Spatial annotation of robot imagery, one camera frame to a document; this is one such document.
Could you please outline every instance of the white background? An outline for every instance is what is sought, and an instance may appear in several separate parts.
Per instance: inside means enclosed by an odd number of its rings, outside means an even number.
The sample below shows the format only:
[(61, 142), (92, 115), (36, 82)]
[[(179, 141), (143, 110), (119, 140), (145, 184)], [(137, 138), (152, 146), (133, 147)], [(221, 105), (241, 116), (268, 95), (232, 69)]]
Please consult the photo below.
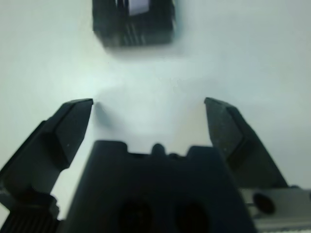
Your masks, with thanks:
[(214, 97), (239, 108), (289, 184), (311, 188), (310, 9), (180, 0), (172, 45), (108, 52), (90, 0), (0, 0), (0, 165), (63, 102), (94, 98), (85, 141), (53, 190), (64, 217), (94, 140), (185, 154), (210, 145), (203, 101)]

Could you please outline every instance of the black object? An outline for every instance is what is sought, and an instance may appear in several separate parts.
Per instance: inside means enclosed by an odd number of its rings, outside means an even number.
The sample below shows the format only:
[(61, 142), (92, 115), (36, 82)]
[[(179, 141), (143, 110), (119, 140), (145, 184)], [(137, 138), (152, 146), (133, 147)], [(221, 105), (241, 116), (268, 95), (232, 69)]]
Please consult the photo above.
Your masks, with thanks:
[(50, 192), (84, 139), (92, 99), (64, 103), (42, 121), (0, 172), (0, 202), (8, 210), (1, 232), (48, 232), (59, 209)]
[(208, 130), (239, 187), (287, 188), (268, 151), (240, 114), (223, 101), (206, 98)]
[(93, 0), (93, 30), (105, 47), (170, 43), (174, 21), (172, 0)]
[(122, 142), (96, 142), (61, 232), (156, 229), (256, 232), (216, 149), (191, 147), (176, 160), (160, 144), (137, 156)]
[[(157, 144), (146, 155), (128, 153), (122, 142), (98, 141), (68, 217), (60, 222), (50, 191), (84, 138), (92, 105), (91, 99), (65, 103), (4, 166), (0, 202), (10, 215), (1, 233), (251, 233), (255, 228), (235, 182), (251, 187), (286, 186), (238, 110), (206, 99), (211, 140), (218, 150), (191, 147), (186, 157), (167, 156)], [(254, 161), (261, 155), (266, 164), (256, 165)], [(263, 174), (264, 166), (272, 172)], [(243, 172), (250, 178), (244, 179)], [(269, 175), (273, 182), (266, 183)], [(264, 210), (272, 213), (266, 206)]]

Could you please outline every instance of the white surface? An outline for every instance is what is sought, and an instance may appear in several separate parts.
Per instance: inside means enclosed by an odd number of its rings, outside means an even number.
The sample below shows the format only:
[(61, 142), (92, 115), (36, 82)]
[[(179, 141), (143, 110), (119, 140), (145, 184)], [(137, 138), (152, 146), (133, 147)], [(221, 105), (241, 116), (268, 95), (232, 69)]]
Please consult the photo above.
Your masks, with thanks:
[(311, 1), (179, 5), (173, 45), (111, 53), (93, 35), (90, 0), (0, 0), (0, 164), (65, 101), (94, 98), (111, 118), (100, 124), (92, 112), (53, 190), (60, 217), (98, 138), (136, 152), (210, 145), (205, 97), (236, 105), (286, 180), (311, 187)]

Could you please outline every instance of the screw hole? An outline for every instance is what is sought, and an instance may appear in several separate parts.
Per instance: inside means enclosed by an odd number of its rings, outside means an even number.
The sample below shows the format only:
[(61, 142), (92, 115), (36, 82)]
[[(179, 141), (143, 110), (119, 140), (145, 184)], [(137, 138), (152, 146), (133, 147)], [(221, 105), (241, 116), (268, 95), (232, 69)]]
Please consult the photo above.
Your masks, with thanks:
[(256, 207), (265, 214), (271, 215), (276, 211), (272, 200), (261, 193), (256, 193), (253, 196), (253, 201)]

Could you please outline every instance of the black box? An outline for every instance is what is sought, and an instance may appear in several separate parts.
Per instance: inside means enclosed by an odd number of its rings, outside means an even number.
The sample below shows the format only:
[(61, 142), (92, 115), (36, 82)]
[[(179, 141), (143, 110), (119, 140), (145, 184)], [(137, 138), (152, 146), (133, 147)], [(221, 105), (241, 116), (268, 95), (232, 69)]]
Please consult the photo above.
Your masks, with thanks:
[(93, 30), (105, 47), (167, 44), (174, 26), (172, 0), (93, 0)]

